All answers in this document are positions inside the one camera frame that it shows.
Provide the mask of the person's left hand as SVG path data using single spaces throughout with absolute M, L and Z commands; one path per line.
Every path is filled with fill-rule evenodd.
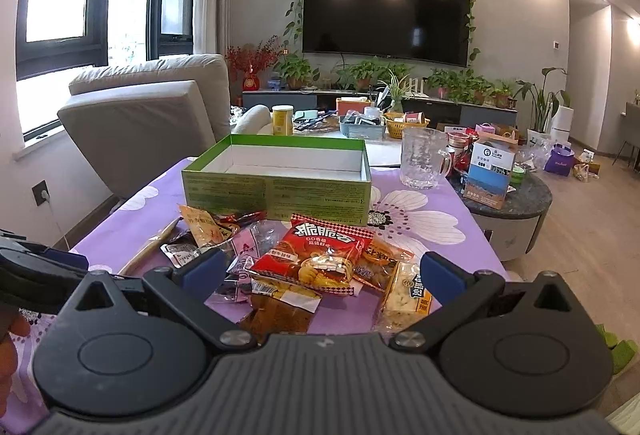
M 17 370 L 17 351 L 11 335 L 28 337 L 30 333 L 29 322 L 18 313 L 9 326 L 9 333 L 2 339 L 0 346 L 0 417 L 6 414 L 6 403 L 11 392 L 11 382 Z

